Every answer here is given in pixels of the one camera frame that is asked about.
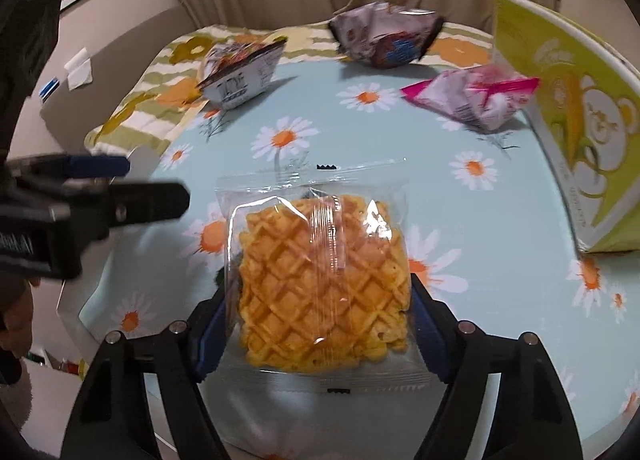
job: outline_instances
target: orange flower center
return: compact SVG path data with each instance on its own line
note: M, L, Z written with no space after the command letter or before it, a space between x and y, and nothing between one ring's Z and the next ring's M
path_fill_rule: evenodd
M127 312L122 318L120 328L124 332L133 332L140 324L140 318L138 318L138 312Z
M629 401L626 404L626 408L625 408L626 412L631 411L634 404L636 403L636 400L638 400L638 394L636 392L632 392L631 395L629 396Z
M358 100L364 104L375 103L380 98L380 95L376 92L362 92L358 94Z
M477 160L470 160L466 163L466 170L469 172L471 176L482 176L484 175L484 166L481 162Z
M281 132L273 135L271 143L276 148L284 148L287 144L291 144L294 140L296 140L296 138L296 134L291 130L282 130Z
M207 225L200 235L200 252L217 254L225 244L225 223L216 220Z
M593 258L584 258L580 262L580 272L587 290L600 289L600 269Z

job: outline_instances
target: snack package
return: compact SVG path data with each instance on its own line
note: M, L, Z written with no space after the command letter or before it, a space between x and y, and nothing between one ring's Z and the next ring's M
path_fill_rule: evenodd
M219 180L227 331L248 364L327 374L407 351L404 188L376 182L385 166Z
M220 110L230 110L265 91L287 42L218 43L205 56L198 89Z
M394 68L422 58L444 24L436 12L369 3L329 22L339 50L376 68Z
M445 70L433 80L400 91L411 102L492 132L526 106L539 82L507 66L492 64Z

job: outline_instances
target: wall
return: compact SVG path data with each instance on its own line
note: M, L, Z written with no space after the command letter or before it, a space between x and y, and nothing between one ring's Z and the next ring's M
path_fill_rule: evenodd
M560 12L611 43L640 68L640 25L625 0L561 0Z
M45 66L34 91L22 108L10 157L60 151L40 118L37 92L53 77L62 81L64 65L82 47L89 54L156 14L178 5L178 0L81 0L65 10L60 17L60 38L51 59Z
M177 0L81 0L62 13L60 39L40 77L36 92L51 78L65 77L64 64L82 47L96 53L143 21L178 5ZM12 141L10 157L60 151L40 118L40 100L27 99ZM60 284L43 281L33 291L34 345L43 346L55 358L78 360L80 353L56 315Z

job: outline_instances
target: table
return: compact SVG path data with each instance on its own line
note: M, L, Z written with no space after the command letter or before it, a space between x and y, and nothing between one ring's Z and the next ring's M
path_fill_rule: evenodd
M487 41L472 42L462 29L449 29L426 58L435 69L486 61L486 35ZM285 58L325 57L294 53ZM280 157L296 166L407 159L411 180L405 234L412 272L458 318L471 319L486 332L539 334L583 441L620 413L635 411L640 400L638 253L579 259L556 184L526 118L519 114L502 132L481 135L398 97L398 88L432 75L432 69L418 65L386 72L337 61L280 65L271 90L228 113L231 122L222 132L212 133L219 117L205 105L195 114L183 114L187 120L177 126L184 132L173 141L163 139L170 146L154 176L184 180L191 189L191 208L178 222L126 231L81 313L96 340L114 328L129 336L156 332L211 296L212 277L223 263L216 178L273 169L270 144L278 133L289 131L294 140L281 148ZM397 458L410 458L417 449L441 389L433 382L394 396L394 429L404 432L406 449ZM228 409L225 438L261 454L307 453L287 443L286 433L273 424L238 429L241 416L264 424L273 418L273 408L282 412L293 405L290 424L299 420L296 433L315 436L308 439L318 443L322 434L318 438L309 423L322 418L326 424L332 417L330 405L315 397L253 390L251 401L238 401L238 390L232 393L236 400L230 400L215 382L204 393L210 404ZM340 404L341 412L350 406L369 408L366 398L357 404L350 400ZM380 398L375 405L386 403ZM490 415L488 404L480 428ZM225 422L215 423L225 427ZM383 445L375 440L384 436L384 426L356 428L367 439L345 458L359 458L359 452L363 458L384 458ZM331 429L333 435L339 432ZM277 439L269 443L268 434ZM349 438L347 433L342 444ZM314 450L318 458L320 453Z

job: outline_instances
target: finger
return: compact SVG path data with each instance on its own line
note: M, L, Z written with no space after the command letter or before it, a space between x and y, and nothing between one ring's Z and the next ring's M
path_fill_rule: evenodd
M31 328L33 320L33 297L31 289L25 289L24 293L12 304L2 316L4 326L9 332L21 330L25 326Z
M16 357L22 357L31 350L33 344L33 334L31 325L25 326L15 332L0 332L0 347L3 350L12 352Z

